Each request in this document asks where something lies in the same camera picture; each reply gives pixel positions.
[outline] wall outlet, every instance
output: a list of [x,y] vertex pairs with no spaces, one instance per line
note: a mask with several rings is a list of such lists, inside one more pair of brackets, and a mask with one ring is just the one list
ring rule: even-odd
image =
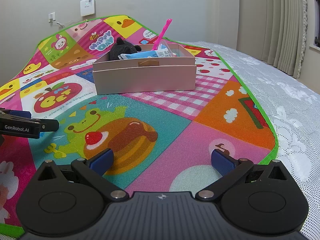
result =
[[56,12],[49,13],[49,23],[56,20]]

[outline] white wall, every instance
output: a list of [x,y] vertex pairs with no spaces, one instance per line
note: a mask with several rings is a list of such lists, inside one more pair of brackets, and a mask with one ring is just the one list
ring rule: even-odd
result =
[[[0,86],[25,66],[39,41],[60,30],[48,23],[49,13],[56,12],[61,23],[86,19],[80,16],[80,0],[0,0],[0,4]],[[237,6],[237,0],[96,0],[96,14],[87,19],[127,14],[159,33],[172,18],[166,33],[170,39],[235,48]]]
[[315,36],[318,36],[318,5],[316,0],[307,0],[307,41],[300,78],[298,81],[305,84],[314,92],[320,94],[320,48],[314,45]]

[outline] cartoon apple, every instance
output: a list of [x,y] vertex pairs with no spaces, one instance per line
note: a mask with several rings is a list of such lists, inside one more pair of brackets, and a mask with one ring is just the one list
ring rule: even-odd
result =
[[198,71],[200,71],[200,73],[209,73],[210,72],[210,70],[207,70],[207,69],[200,69]]
[[54,109],[68,102],[82,90],[82,86],[77,83],[61,83],[60,87],[54,86],[54,89],[48,89],[48,93],[41,96],[35,103],[36,113],[43,113]]

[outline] toothbrush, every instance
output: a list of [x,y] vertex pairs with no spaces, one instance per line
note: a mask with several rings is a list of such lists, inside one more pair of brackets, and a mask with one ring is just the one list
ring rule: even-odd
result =
[[167,22],[165,23],[161,33],[158,36],[158,39],[155,41],[155,43],[153,44],[152,50],[157,50],[158,49],[158,45],[161,41],[161,39],[163,38],[164,33],[166,32],[167,28],[169,27],[170,23],[172,22],[172,19],[167,19]]

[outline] orange square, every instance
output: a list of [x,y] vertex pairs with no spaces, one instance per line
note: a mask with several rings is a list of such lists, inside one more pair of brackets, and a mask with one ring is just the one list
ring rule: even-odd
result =
[[247,97],[249,95],[240,83],[228,81],[194,121],[271,150],[275,146],[272,131],[269,127],[257,128],[253,118],[239,101]]

